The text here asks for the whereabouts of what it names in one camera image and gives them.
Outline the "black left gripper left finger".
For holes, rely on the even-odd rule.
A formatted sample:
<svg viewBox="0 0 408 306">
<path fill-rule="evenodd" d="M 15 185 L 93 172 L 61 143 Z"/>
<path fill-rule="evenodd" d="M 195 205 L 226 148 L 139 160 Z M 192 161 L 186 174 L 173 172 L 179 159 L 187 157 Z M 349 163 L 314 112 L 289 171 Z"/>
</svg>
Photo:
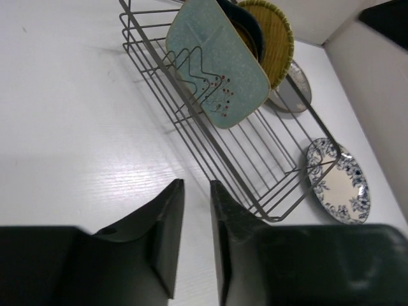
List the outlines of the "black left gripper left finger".
<svg viewBox="0 0 408 306">
<path fill-rule="evenodd" d="M 174 297 L 185 188 L 90 234 L 76 226 L 1 228 L 2 305 L 167 305 Z"/>
</svg>

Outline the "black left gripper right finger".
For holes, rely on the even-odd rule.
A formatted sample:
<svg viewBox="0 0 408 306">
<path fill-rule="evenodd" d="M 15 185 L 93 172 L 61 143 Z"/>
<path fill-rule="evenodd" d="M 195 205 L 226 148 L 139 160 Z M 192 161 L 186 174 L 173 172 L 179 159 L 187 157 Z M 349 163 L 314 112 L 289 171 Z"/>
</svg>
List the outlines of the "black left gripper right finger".
<svg viewBox="0 0 408 306">
<path fill-rule="evenodd" d="M 220 305 L 406 305 L 407 238 L 386 224 L 271 226 L 210 182 Z"/>
</svg>

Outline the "blue floral white plate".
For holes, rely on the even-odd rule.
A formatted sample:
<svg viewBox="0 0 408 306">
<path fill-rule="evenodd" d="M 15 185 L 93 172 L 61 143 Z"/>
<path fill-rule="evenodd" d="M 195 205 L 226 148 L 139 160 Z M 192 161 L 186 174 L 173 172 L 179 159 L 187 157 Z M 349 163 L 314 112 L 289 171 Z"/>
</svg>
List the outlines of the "blue floral white plate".
<svg viewBox="0 0 408 306">
<path fill-rule="evenodd" d="M 315 139 L 306 165 L 313 192 L 323 208 L 343 224 L 363 224 L 370 213 L 370 192 L 357 160 L 341 145 L 340 154 L 328 138 Z"/>
</svg>

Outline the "grey reindeer plate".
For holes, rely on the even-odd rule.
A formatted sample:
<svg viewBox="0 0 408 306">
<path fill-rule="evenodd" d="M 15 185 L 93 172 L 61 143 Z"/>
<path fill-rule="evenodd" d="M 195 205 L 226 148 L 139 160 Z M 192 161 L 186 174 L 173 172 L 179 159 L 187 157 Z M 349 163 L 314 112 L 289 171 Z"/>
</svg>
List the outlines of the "grey reindeer plate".
<svg viewBox="0 0 408 306">
<path fill-rule="evenodd" d="M 294 81 L 296 88 L 303 94 L 308 104 L 312 102 L 312 91 L 309 81 L 299 67 L 299 65 L 293 61 L 288 71 L 288 75 Z M 293 89 L 287 78 L 284 78 L 280 85 L 278 85 L 270 93 L 270 102 L 283 112 L 301 113 L 307 110 L 307 107 L 302 102 L 297 92 Z"/>
</svg>

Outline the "light green rectangular plate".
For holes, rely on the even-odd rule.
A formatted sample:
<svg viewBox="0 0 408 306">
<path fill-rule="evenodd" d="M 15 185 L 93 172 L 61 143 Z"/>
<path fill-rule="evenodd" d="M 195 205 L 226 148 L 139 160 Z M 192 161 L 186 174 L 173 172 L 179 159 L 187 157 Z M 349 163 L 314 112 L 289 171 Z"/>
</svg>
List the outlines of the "light green rectangular plate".
<svg viewBox="0 0 408 306">
<path fill-rule="evenodd" d="M 217 1 L 186 1 L 166 35 L 178 77 L 218 128 L 257 110 L 270 81 Z"/>
</svg>

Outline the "yellow woven round plate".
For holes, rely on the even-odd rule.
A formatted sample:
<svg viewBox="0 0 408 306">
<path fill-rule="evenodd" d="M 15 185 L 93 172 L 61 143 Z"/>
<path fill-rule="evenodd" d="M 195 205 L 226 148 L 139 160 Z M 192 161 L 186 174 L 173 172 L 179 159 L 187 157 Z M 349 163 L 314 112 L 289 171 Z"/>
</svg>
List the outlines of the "yellow woven round plate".
<svg viewBox="0 0 408 306">
<path fill-rule="evenodd" d="M 265 42 L 261 67 L 270 88 L 274 90 L 288 74 L 294 55 L 294 36 L 283 11 L 268 1 L 241 1 L 238 6 L 248 11 L 261 27 Z"/>
</svg>

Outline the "dark blue plate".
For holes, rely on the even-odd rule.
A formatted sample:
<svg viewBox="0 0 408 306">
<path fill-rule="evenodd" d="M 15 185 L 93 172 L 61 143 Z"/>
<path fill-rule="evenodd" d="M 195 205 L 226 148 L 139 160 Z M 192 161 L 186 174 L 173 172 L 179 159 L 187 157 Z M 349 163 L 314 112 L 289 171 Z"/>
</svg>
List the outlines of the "dark blue plate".
<svg viewBox="0 0 408 306">
<path fill-rule="evenodd" d="M 247 10 L 231 1 L 217 1 L 254 57 L 261 62 L 265 54 L 265 40 L 259 22 Z"/>
</svg>

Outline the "yellow brown patterned plate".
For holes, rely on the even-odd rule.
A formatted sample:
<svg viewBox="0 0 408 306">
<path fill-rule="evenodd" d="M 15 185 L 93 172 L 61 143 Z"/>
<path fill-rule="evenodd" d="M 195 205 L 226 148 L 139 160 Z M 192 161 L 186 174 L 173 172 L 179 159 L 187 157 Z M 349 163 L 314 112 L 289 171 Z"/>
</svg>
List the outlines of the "yellow brown patterned plate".
<svg viewBox="0 0 408 306">
<path fill-rule="evenodd" d="M 232 21 L 232 24 L 237 33 L 240 35 L 241 39 L 247 45 L 248 49 L 252 52 L 253 56 L 258 58 L 258 49 L 249 31 L 238 22 Z"/>
</svg>

